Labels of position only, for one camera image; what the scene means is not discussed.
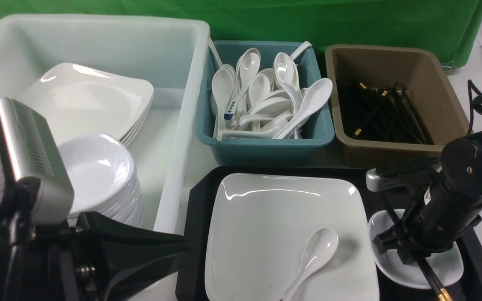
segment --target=small white dish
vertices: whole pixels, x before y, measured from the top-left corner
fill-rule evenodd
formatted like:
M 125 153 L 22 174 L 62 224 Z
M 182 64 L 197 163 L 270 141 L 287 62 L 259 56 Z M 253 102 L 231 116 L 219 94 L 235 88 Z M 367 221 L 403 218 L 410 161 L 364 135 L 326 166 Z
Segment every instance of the small white dish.
M 71 217 L 109 202 L 127 189 L 136 175 L 128 150 L 104 133 L 72 139 L 59 145 L 59 152 L 74 188 Z
M 404 209 L 395 210 L 399 218 L 403 217 L 404 212 Z M 386 211 L 379 211 L 373 214 L 369 219 L 369 237 L 371 241 L 377 234 L 387 230 L 393 224 Z M 375 244 L 371 243 L 371 247 L 377 267 L 392 281 L 413 289 L 431 289 L 417 263 L 404 265 L 399 259 L 399 255 L 397 255 L 397 250 L 389 250 L 381 255 L 377 251 Z M 431 257 L 427 258 L 427 262 L 431 265 L 434 273 L 444 286 L 456 283 L 464 273 L 464 264 L 457 243 L 447 252 L 432 254 Z

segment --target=chopsticks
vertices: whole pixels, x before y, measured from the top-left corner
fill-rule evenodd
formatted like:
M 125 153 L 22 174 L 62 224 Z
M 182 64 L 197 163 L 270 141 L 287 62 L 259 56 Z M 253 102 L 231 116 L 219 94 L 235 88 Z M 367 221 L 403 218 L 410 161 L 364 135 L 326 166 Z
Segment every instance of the chopsticks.
M 423 273 L 423 276 L 425 276 L 425 279 L 427 280 L 427 282 L 429 282 L 429 286 L 438 295 L 438 300 L 453 301 L 453 299 L 447 292 L 446 288 L 444 288 L 442 282 L 440 282 L 440 279 L 438 279 L 427 260 L 425 258 L 419 259 L 417 263 L 419 265 L 419 268 L 421 269 L 421 272 Z
M 392 208 L 390 202 L 388 201 L 388 199 L 384 194 L 381 193 L 380 196 L 381 196 L 382 204 L 386 212 L 392 219 L 392 222 L 394 222 L 394 224 L 398 223 L 399 217 L 395 213 L 394 208 Z M 423 273 L 423 276 L 425 276 L 425 279 L 429 283 L 429 286 L 434 290 L 434 292 L 438 296 L 438 301 L 453 301 L 451 295 L 449 295 L 446 288 L 444 288 L 442 282 L 440 282 L 440 279 L 438 279 L 438 276 L 436 276 L 436 273 L 434 273 L 431 265 L 429 265 L 427 260 L 425 258 L 419 259 L 417 258 L 416 255 L 414 254 L 412 255 L 414 256 L 415 261 L 419 266 L 419 269 Z
M 346 135 L 352 139 L 429 144 L 411 106 L 407 88 L 368 88 L 358 80 L 337 83 Z

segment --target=stack of white bowls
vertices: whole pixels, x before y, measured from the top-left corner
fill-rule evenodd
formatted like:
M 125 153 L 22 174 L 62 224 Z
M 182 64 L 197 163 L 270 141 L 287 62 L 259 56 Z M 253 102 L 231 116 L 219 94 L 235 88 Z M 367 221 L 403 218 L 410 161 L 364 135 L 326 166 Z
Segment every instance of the stack of white bowls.
M 115 221 L 141 227 L 144 204 L 135 163 L 115 138 L 93 133 L 59 145 L 74 189 L 68 223 L 81 212 L 96 211 Z

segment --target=green cloth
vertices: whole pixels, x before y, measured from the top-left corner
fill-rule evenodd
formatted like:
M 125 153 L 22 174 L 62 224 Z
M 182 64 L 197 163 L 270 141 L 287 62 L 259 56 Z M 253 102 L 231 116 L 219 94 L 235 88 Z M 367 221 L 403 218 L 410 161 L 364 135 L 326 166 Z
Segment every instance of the green cloth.
M 200 19 L 215 40 L 308 40 L 423 48 L 465 65 L 482 21 L 482 0 L 0 0 L 15 13 L 156 15 Z

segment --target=white square plate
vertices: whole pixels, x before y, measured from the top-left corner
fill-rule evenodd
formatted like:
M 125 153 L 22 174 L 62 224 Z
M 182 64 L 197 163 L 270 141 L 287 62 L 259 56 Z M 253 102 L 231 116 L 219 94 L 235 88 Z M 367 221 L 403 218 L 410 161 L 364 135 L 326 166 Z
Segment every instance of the white square plate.
M 93 132 L 122 140 L 149 108 L 153 92 L 146 80 L 62 63 L 46 72 L 18 100 L 48 120 L 60 145 Z
M 378 301 L 367 218 L 340 179 L 235 173 L 218 188 L 206 251 L 210 301 L 276 301 L 300 270 L 306 242 L 333 227 L 337 252 L 300 287 L 302 301 Z
M 142 124 L 144 124 L 146 117 L 148 116 L 148 113 L 150 112 L 150 105 L 145 109 L 145 111 L 142 113 L 141 118 L 136 122 L 136 124 L 130 129 L 124 137 L 120 140 L 120 142 L 125 146 L 128 147 L 130 143 L 133 141 L 137 133 L 139 132 L 140 128 L 142 127 Z

